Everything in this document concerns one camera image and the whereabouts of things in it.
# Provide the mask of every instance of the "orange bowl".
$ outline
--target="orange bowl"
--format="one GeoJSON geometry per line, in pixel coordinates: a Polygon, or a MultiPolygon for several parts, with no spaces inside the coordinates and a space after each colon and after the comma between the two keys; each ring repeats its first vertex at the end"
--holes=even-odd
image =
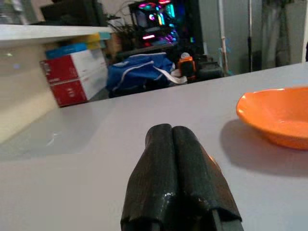
{"type": "Polygon", "coordinates": [[[273,143],[308,150],[308,87],[245,93],[236,113],[273,143]]]}

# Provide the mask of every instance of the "red box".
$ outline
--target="red box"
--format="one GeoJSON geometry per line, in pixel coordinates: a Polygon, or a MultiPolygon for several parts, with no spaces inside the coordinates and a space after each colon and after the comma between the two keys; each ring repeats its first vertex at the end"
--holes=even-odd
{"type": "Polygon", "coordinates": [[[50,85],[60,107],[84,103],[106,86],[107,68],[99,68],[90,75],[50,85]]]}
{"type": "Polygon", "coordinates": [[[40,62],[50,84],[82,78],[93,70],[106,66],[100,49],[85,50],[40,62]]]}

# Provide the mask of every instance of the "metal pole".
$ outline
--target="metal pole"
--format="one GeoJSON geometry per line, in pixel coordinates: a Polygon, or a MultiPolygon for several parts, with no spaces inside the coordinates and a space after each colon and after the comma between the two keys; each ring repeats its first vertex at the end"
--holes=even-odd
{"type": "Polygon", "coordinates": [[[223,14],[223,0],[218,0],[218,13],[219,13],[219,31],[221,37],[221,49],[222,49],[222,67],[225,75],[228,73],[228,60],[227,60],[227,48],[225,37],[225,20],[223,14]]]}
{"type": "Polygon", "coordinates": [[[248,0],[248,55],[249,55],[249,71],[252,72],[252,0],[248,0]]]}

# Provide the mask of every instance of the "white table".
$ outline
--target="white table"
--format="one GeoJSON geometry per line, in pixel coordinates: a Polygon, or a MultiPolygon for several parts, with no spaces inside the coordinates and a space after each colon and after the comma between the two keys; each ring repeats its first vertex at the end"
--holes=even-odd
{"type": "Polygon", "coordinates": [[[52,111],[0,148],[0,230],[120,231],[128,178],[160,123],[189,127],[216,159],[245,231],[306,229],[308,152],[262,139],[235,106],[307,73],[296,64],[52,111]]]}

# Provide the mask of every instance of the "shelf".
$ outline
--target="shelf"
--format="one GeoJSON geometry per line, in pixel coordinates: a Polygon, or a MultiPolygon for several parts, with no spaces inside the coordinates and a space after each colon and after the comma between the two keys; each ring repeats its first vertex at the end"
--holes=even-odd
{"type": "Polygon", "coordinates": [[[98,26],[0,25],[0,48],[58,42],[97,32],[112,32],[98,26]]]}

